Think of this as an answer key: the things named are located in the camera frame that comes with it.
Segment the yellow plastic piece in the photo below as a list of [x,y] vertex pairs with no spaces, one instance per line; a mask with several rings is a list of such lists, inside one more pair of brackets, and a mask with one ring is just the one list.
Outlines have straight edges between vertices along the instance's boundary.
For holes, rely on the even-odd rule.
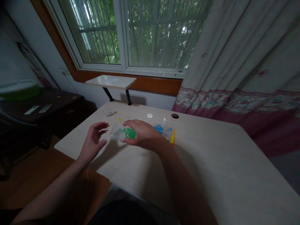
[[175,129],[173,129],[173,135],[171,138],[167,138],[167,140],[174,146],[175,145]]

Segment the curtain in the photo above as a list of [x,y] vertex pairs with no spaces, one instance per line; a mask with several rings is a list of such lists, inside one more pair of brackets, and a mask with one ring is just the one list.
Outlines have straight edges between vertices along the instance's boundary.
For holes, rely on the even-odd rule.
[[243,127],[267,157],[300,149],[300,2],[214,1],[173,111]]

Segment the white remote control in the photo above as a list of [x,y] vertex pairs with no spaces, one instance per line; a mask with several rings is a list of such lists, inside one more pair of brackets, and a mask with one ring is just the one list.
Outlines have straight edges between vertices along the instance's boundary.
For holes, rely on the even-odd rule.
[[24,115],[30,115],[31,113],[33,113],[39,107],[40,106],[33,106],[30,110],[28,110],[26,113],[24,113]]
[[50,109],[51,106],[52,106],[51,104],[50,104],[50,105],[45,105],[45,106],[39,111],[39,113],[45,113],[45,112],[47,112],[48,109]]

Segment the green bowl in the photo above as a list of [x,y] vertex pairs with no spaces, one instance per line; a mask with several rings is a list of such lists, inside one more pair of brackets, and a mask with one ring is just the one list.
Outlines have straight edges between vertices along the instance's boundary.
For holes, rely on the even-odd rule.
[[40,93],[38,83],[34,80],[0,84],[0,96],[11,101],[32,98]]

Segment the desk hole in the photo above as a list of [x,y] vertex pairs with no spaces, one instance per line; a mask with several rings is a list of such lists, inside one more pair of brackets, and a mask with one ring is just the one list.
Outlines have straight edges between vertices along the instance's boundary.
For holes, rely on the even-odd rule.
[[178,118],[179,118],[179,115],[177,115],[177,114],[175,114],[175,113],[173,113],[171,116],[172,116],[174,119],[178,119]]

